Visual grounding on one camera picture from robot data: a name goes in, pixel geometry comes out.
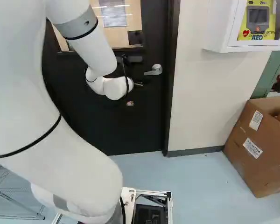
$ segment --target door window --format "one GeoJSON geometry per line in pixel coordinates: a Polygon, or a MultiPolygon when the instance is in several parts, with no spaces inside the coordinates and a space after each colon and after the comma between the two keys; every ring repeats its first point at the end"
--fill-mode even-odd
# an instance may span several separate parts
{"type": "MultiPolygon", "coordinates": [[[[140,0],[90,0],[98,25],[112,48],[142,47],[140,0]]],[[[73,50],[53,26],[61,51],[73,50]]]]}

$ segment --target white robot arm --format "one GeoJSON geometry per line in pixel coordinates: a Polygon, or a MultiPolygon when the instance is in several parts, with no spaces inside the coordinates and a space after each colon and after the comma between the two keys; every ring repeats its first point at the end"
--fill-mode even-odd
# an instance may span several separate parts
{"type": "MultiPolygon", "coordinates": [[[[87,84],[100,95],[118,100],[126,94],[125,77],[104,78],[115,71],[117,61],[102,30],[98,27],[89,0],[48,0],[46,12],[61,35],[88,64],[87,84]]],[[[127,78],[129,92],[133,81],[127,78]]]]}
{"type": "MultiPolygon", "coordinates": [[[[40,201],[50,194],[53,202],[44,203],[58,207],[59,200],[67,215],[104,224],[119,202],[122,174],[68,126],[45,89],[41,56],[46,16],[89,65],[86,78],[97,93],[106,95],[104,85],[110,80],[102,76],[117,66],[89,0],[1,0],[0,164],[30,181],[40,201]]],[[[106,85],[112,89],[108,97],[122,97],[124,85],[118,91],[112,83],[117,81],[106,85]]]]}

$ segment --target door handle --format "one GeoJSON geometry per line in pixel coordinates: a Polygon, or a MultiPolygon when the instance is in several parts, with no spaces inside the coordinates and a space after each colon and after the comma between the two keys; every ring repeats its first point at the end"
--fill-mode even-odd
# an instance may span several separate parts
{"type": "Polygon", "coordinates": [[[160,64],[154,64],[151,68],[151,71],[146,71],[144,72],[145,76],[157,76],[162,74],[163,72],[163,67],[160,64]]]}

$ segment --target black door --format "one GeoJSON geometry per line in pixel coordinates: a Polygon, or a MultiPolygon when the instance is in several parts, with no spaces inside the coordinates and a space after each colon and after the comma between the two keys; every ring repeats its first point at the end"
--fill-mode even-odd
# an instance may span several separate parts
{"type": "Polygon", "coordinates": [[[91,0],[107,39],[136,83],[119,101],[94,93],[85,82],[86,63],[54,33],[47,21],[43,76],[53,101],[73,130],[107,155],[159,151],[164,148],[166,69],[145,76],[154,64],[165,66],[166,0],[91,0]]]}

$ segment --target red heart logo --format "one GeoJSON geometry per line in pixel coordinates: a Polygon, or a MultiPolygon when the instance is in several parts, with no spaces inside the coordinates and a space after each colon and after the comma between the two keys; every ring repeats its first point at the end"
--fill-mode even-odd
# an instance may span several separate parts
{"type": "Polygon", "coordinates": [[[244,37],[248,36],[249,33],[250,33],[250,30],[244,30],[244,31],[243,31],[244,37]]]}

